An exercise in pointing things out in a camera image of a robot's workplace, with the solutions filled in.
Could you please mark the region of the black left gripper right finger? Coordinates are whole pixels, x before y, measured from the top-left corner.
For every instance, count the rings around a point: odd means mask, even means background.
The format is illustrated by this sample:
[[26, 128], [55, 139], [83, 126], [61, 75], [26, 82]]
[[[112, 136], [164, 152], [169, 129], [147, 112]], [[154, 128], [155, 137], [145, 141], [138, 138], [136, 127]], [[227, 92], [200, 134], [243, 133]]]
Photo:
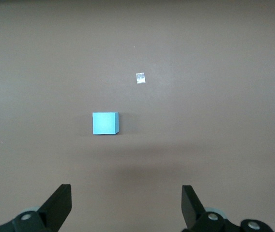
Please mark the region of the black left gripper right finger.
[[240, 225], [231, 223], [219, 211], [206, 210], [191, 185], [182, 186], [182, 214], [186, 223], [185, 232], [271, 232], [266, 223], [244, 219]]

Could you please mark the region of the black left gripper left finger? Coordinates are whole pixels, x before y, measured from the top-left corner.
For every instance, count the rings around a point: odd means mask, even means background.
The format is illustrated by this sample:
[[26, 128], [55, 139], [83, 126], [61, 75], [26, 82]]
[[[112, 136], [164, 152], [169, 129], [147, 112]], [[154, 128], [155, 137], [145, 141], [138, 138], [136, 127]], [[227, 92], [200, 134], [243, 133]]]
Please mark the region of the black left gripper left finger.
[[71, 185], [62, 184], [36, 211], [28, 210], [0, 225], [0, 232], [57, 232], [71, 209]]

